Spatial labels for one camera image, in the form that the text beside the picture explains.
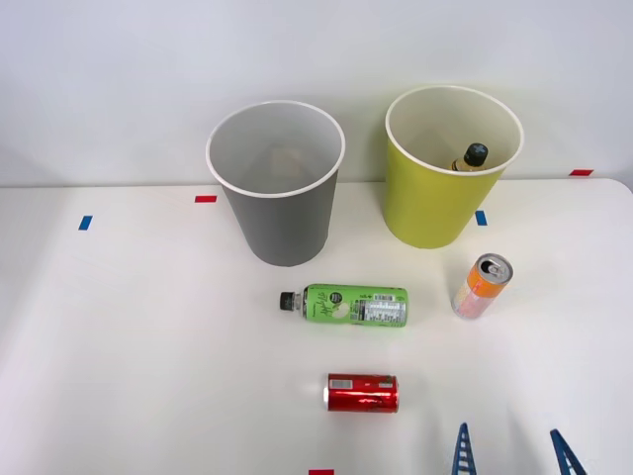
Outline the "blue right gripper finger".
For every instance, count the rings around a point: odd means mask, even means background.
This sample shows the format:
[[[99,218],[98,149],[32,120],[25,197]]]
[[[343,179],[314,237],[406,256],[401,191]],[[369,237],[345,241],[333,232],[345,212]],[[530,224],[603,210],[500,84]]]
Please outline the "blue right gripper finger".
[[[451,474],[452,475],[476,475],[477,474],[468,425],[466,423],[462,423],[459,426],[458,435],[456,439],[456,445],[454,449]]]
[[[561,475],[587,475],[587,471],[557,429],[550,431]]]

